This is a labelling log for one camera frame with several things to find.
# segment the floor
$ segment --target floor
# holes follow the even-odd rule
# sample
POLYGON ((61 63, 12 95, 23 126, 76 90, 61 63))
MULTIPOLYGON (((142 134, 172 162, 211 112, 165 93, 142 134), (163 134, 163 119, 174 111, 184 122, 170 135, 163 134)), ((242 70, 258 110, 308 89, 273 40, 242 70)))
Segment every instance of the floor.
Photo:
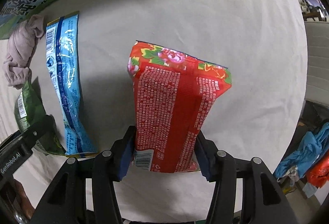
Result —
POLYGON ((286 197, 295 212, 299 224, 308 224, 320 207, 320 203, 315 196, 306 199, 299 188, 294 192, 288 193, 286 197))

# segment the red snack bag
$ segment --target red snack bag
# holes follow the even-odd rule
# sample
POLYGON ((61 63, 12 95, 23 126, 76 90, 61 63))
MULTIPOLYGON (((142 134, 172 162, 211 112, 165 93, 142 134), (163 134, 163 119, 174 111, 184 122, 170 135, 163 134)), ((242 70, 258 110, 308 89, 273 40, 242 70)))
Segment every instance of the red snack bag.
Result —
POLYGON ((134 164, 150 171, 195 170, 195 140, 216 98, 231 87, 227 68, 137 41, 128 63, 134 82, 134 164))
POLYGON ((321 188, 329 180, 329 151, 306 172, 307 181, 313 186, 321 188))

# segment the table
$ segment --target table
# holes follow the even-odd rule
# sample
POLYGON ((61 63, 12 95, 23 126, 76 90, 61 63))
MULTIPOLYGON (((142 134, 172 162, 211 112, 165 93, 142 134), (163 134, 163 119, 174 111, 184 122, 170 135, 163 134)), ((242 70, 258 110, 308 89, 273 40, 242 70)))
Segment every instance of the table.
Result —
MULTIPOLYGON (((307 46, 298 0, 57 0, 42 14, 51 21, 75 10, 80 10, 81 121, 100 150, 134 124, 126 65, 135 40, 141 40, 229 67, 232 88, 215 102, 202 131, 219 149, 246 160, 258 156, 274 171, 305 95, 307 46)), ((43 37, 31 61, 32 82, 40 86, 46 112, 63 132, 45 61, 43 37)), ((16 130, 12 110, 19 91, 6 87, 3 75, 1 81, 3 138, 16 130)), ((48 184, 63 162, 36 153, 27 167, 48 184)), ((26 189, 38 184, 22 183, 26 189)), ((200 172, 161 174, 135 167, 115 184, 122 217, 144 222, 205 219, 213 187, 200 172)), ((238 211, 241 181, 236 193, 238 211)))

